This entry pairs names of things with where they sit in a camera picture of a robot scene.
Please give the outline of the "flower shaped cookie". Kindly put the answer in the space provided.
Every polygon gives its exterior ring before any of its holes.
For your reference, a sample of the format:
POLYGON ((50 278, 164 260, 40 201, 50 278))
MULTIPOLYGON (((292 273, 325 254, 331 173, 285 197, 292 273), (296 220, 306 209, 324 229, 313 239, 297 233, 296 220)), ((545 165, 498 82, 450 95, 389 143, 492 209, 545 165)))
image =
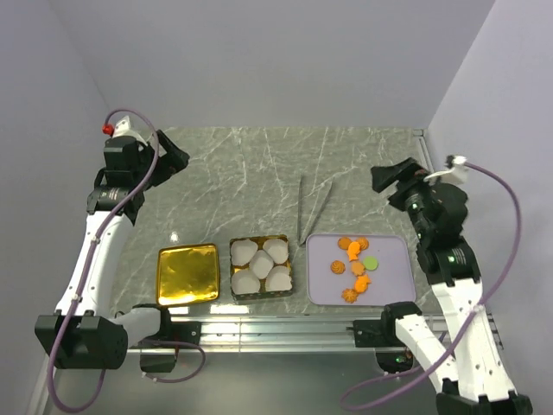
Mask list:
POLYGON ((361 262, 353 261, 351 263, 351 271, 356 277, 359 277, 365 273, 365 267, 361 262))

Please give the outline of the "lilac plastic tray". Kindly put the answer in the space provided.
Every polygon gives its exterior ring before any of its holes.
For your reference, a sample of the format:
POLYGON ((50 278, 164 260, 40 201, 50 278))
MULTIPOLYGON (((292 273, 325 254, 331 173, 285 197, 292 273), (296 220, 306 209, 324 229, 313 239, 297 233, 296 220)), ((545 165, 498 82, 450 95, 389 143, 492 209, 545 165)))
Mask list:
POLYGON ((306 242, 308 297, 321 306, 413 302, 405 241, 394 235, 317 233, 306 242))

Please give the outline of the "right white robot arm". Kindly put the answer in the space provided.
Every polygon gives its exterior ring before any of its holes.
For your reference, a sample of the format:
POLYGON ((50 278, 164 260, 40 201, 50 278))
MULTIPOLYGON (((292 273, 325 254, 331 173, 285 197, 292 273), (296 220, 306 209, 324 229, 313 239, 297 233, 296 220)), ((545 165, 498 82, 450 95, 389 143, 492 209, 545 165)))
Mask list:
POLYGON ((486 313, 486 302, 499 285, 484 290, 474 251, 461 234, 468 210, 467 194, 459 186, 472 167, 463 156, 449 156, 447 168, 435 173, 412 158, 371 169, 375 192, 396 188, 388 203, 410 218, 418 263, 451 339, 444 347, 414 303, 386 305, 381 337, 391 345, 402 343, 423 368, 393 395, 430 380, 440 414, 531 414, 530 398, 517 392, 505 370, 486 313))

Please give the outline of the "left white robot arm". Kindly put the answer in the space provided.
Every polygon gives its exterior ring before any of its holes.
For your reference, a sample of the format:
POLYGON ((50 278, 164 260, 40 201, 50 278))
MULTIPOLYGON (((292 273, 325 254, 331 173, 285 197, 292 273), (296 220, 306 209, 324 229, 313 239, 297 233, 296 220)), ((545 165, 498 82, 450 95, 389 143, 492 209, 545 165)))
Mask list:
POLYGON ((136 132, 116 133, 105 141, 105 166, 87 197, 86 233, 73 275, 54 313, 35 323, 51 367, 114 370, 122 366, 129 347, 147 341, 162 348, 173 339, 174 326, 163 306, 138 304, 120 317, 108 315, 119 258, 145 189, 188 166, 187 152, 162 131, 156 138, 162 156, 136 132), (137 187, 139 182, 144 188, 137 187))

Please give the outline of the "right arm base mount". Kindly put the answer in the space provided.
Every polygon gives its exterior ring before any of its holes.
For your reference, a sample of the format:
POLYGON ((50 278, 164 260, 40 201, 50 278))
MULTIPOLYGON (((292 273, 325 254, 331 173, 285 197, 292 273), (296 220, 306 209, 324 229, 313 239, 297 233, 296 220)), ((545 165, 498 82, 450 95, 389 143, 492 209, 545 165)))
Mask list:
POLYGON ((414 367, 412 353, 400 341, 388 338, 379 320, 354 320, 347 329, 353 333, 356 348, 371 348, 375 352, 383 372, 402 373, 414 367))

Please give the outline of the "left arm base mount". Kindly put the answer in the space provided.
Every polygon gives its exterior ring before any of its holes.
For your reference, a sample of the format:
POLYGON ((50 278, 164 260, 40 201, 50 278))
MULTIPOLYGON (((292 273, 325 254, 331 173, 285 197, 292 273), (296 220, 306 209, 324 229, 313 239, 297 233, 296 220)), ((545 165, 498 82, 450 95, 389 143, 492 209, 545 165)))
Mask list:
POLYGON ((150 379, 161 378, 161 383, 178 383, 189 380, 200 372, 206 363, 206 353, 200 346, 202 324, 198 321, 175 322, 161 334, 146 337, 138 343, 140 369, 150 379), (170 379, 176 369, 180 353, 196 351, 200 354, 199 366, 183 378, 170 379))

